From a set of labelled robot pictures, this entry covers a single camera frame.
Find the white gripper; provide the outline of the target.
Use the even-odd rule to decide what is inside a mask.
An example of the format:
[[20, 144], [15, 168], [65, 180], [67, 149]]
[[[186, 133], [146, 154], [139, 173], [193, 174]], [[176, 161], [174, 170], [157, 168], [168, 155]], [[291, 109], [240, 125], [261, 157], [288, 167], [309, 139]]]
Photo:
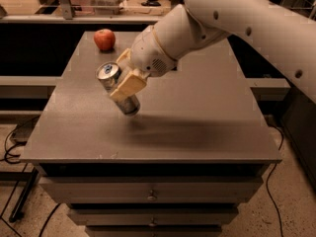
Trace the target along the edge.
[[175, 69], [178, 63], [160, 45], [153, 26], [147, 27], [140, 33], [134, 40], [131, 49], [127, 48], [117, 58], [119, 67], [128, 66], [130, 61], [138, 69], [129, 71], [110, 93], [110, 98], [115, 102], [124, 101], [144, 89], [149, 75], [161, 77]]

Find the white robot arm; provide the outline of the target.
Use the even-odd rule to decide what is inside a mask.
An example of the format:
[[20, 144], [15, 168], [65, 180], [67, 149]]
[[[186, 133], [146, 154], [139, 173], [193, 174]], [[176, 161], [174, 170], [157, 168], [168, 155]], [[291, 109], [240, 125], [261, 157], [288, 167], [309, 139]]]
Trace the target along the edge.
[[316, 102], [316, 21], [268, 0], [184, 0], [139, 34], [117, 59], [111, 98], [123, 101], [186, 54], [236, 36]]

